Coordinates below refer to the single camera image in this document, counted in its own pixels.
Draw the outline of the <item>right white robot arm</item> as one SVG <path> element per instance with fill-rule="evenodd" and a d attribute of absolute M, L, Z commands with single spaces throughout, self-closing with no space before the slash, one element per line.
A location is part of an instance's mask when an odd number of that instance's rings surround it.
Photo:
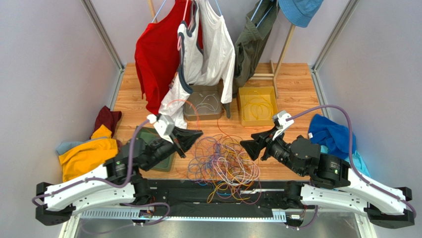
<path fill-rule="evenodd" d="M 287 143 L 284 135 L 276 136 L 276 128 L 252 134 L 240 145 L 254 161 L 273 157 L 309 183 L 288 181 L 281 198 L 281 207 L 305 206 L 344 209 L 365 216 L 379 227 L 399 229 L 415 225 L 414 212 L 406 208 L 412 200 L 408 187 L 391 188 L 373 180 L 364 182 L 350 163 L 321 152 L 320 146 L 303 136 Z"/>

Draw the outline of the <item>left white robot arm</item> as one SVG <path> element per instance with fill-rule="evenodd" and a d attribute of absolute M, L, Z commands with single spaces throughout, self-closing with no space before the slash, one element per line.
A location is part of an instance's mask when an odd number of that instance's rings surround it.
<path fill-rule="evenodd" d="M 202 130 L 175 127 L 169 140 L 158 137 L 146 142 L 135 137 L 116 156 L 84 175 L 61 184 L 37 184 L 35 198 L 43 204 L 36 207 L 36 220 L 53 226 L 97 207 L 149 204 L 153 194 L 140 171 L 150 170 L 174 153 L 184 158 L 203 134 Z"/>

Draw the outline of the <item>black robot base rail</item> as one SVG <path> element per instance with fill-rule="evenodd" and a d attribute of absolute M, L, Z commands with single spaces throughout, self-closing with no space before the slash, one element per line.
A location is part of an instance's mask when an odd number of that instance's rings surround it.
<path fill-rule="evenodd" d="M 288 198 L 285 186 L 284 181 L 259 181 L 231 190 L 221 182 L 154 180 L 150 207 L 104 206 L 80 217 L 127 220 L 137 225 L 153 221 L 274 222 L 298 230 L 306 225 L 305 215 L 315 206 Z"/>

